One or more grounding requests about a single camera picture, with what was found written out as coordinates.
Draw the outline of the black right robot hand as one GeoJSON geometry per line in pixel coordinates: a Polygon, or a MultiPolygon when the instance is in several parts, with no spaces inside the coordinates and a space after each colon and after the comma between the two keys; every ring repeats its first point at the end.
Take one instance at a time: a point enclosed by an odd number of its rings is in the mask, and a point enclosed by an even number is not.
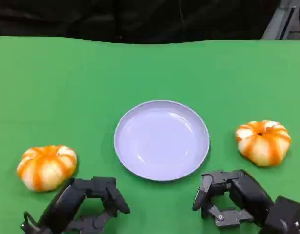
{"type": "Polygon", "coordinates": [[[202,219],[214,218],[219,228],[238,227],[243,222],[255,223],[262,227],[270,207],[274,204],[265,189],[245,170],[225,172],[216,170],[201,174],[192,210],[201,210],[202,219]],[[234,204],[240,208],[219,209],[212,198],[226,192],[234,204]]]}

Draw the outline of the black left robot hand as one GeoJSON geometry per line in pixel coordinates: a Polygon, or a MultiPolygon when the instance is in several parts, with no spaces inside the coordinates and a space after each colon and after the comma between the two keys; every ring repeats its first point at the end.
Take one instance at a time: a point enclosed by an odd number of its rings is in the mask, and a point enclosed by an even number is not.
{"type": "Polygon", "coordinates": [[[107,222],[117,217],[118,211],[129,214],[130,208],[113,177],[93,177],[91,180],[71,178],[47,206],[40,219],[24,212],[20,228],[26,234],[61,234],[75,231],[79,234],[100,234],[107,222]],[[104,210],[99,215],[75,220],[85,199],[100,199],[104,210]]]}

